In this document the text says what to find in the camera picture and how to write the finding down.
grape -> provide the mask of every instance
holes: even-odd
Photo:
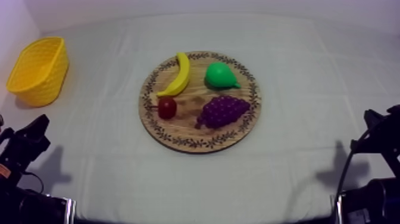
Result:
[[[195,127],[200,128],[205,125],[208,128],[217,129],[236,122],[249,109],[250,103],[243,99],[227,95],[213,97],[204,105],[202,113],[197,117]]]

banana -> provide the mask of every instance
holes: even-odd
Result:
[[[181,93],[189,83],[190,64],[189,64],[188,56],[186,56],[185,53],[178,52],[178,53],[176,53],[176,57],[178,58],[178,61],[179,61],[179,67],[180,67],[179,74],[168,85],[167,89],[165,89],[162,92],[157,93],[158,97],[176,96],[179,93]]]

white wall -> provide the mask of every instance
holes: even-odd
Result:
[[[258,12],[326,19],[400,33],[399,0],[26,0],[43,31],[119,17]]]
[[[5,83],[21,50],[40,35],[23,0],[0,1],[0,104]]]

wire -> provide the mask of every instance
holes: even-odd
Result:
[[[43,192],[45,190],[45,185],[43,184],[43,181],[41,180],[41,178],[38,175],[31,173],[31,172],[22,172],[22,174],[36,177],[40,181],[40,193],[43,194]]]
[[[363,133],[363,135],[361,135],[361,137],[359,138],[358,141],[365,139],[365,137],[367,137],[367,135],[369,135],[369,134],[371,133],[371,131],[372,131],[375,127],[376,127],[376,126],[373,126],[372,128],[366,130],[366,131]],[[337,215],[336,215],[336,210],[338,209],[339,195],[340,195],[340,193],[342,192],[343,183],[344,183],[344,181],[345,181],[346,174],[347,174],[347,171],[348,171],[348,169],[349,169],[351,159],[353,158],[354,151],[356,151],[356,150],[351,150],[350,153],[349,153],[349,155],[347,156],[345,166],[343,167],[342,174],[340,175],[340,180],[339,180],[339,184],[337,185],[335,200],[334,200],[334,202],[333,202],[333,203],[334,203],[334,205],[333,205],[333,210],[332,210],[332,214],[331,214],[331,218],[330,218],[330,220],[331,220],[330,223],[331,223],[331,224],[335,224],[335,223],[336,223],[336,216],[337,216]]]

red apple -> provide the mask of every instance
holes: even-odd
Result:
[[[171,119],[176,114],[176,102],[172,97],[161,97],[158,101],[158,116],[162,119]]]

